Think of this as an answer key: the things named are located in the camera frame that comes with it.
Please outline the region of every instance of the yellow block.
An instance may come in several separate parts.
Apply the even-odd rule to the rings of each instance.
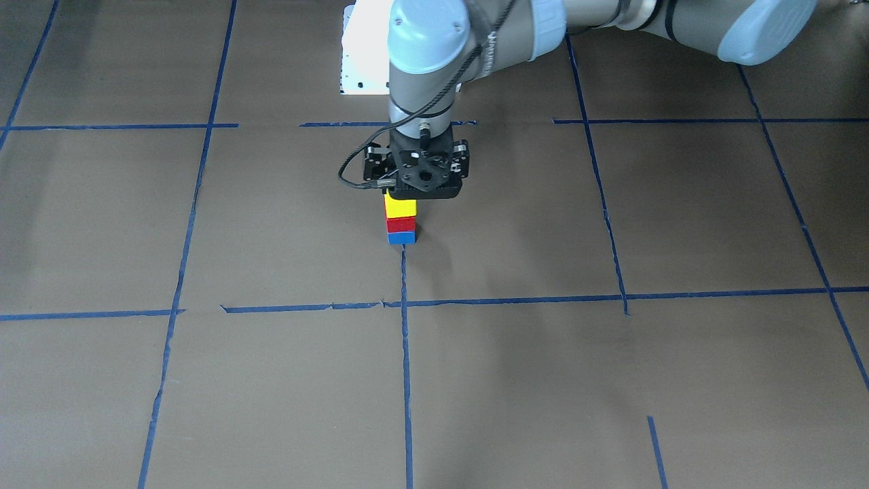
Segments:
[[[387,218],[410,218],[416,216],[415,200],[396,200],[389,195],[383,195],[383,205],[386,207]]]

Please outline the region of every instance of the brown floor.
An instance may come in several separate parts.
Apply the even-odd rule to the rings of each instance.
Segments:
[[[0,487],[866,486],[869,5],[466,84],[402,251],[346,3],[0,1]]]

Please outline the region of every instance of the light blue joint cover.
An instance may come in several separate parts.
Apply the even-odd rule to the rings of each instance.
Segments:
[[[528,61],[557,48],[567,32],[563,0],[531,0],[534,15],[534,50]]]
[[[462,0],[395,0],[390,15],[389,61],[412,75],[448,65],[471,33]]]
[[[718,58],[746,66],[768,61],[799,34],[816,3],[817,0],[757,0],[721,39]]]
[[[390,245],[412,245],[416,243],[414,231],[388,232],[387,241]]]

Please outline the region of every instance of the blue block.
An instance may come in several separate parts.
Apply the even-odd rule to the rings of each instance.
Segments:
[[[390,245],[412,245],[416,243],[416,232],[401,231],[386,233]]]

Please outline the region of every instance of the black cable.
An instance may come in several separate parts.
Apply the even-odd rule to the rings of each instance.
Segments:
[[[507,3],[507,7],[504,9],[504,11],[498,17],[498,21],[494,23],[492,32],[498,32],[498,30],[501,29],[501,26],[503,26],[504,23],[507,21],[507,16],[510,15],[510,10],[513,9],[513,5],[515,3],[516,3],[516,0],[510,0],[509,3]],[[356,155],[361,153],[362,150],[367,148],[369,144],[374,142],[374,140],[377,139],[377,137],[380,136],[381,134],[383,134],[384,132],[391,131],[391,130],[395,129],[396,127],[407,124],[408,122],[416,119],[420,115],[426,113],[426,111],[428,111],[432,107],[436,106],[451,90],[455,89],[455,86],[459,83],[459,80],[461,80],[462,75],[465,74],[465,71],[467,71],[468,68],[470,68],[471,64],[474,62],[474,60],[481,53],[482,53],[482,46],[477,44],[476,47],[474,47],[471,50],[471,52],[468,54],[468,57],[465,58],[464,63],[461,64],[461,67],[459,68],[458,71],[456,71],[455,75],[449,80],[449,82],[443,87],[443,89],[441,89],[441,91],[439,91],[438,94],[435,95],[434,98],[431,99],[431,101],[428,104],[425,104],[418,111],[414,112],[413,114],[410,114],[409,116],[403,118],[402,120],[400,120],[398,122],[393,122],[392,124],[384,125],[383,127],[379,128],[377,131],[375,131],[374,134],[369,136],[368,139],[366,139],[364,143],[357,146],[356,149],[353,150],[353,152],[350,153],[349,156],[347,156],[347,158],[344,160],[344,163],[341,165],[341,168],[338,169],[338,178],[345,185],[347,185],[348,187],[354,188],[354,189],[367,190],[367,189],[377,188],[376,181],[366,182],[364,184],[358,184],[356,182],[351,182],[344,177],[344,171],[347,169],[347,166],[350,164],[350,162],[353,161],[353,158],[355,158]]]

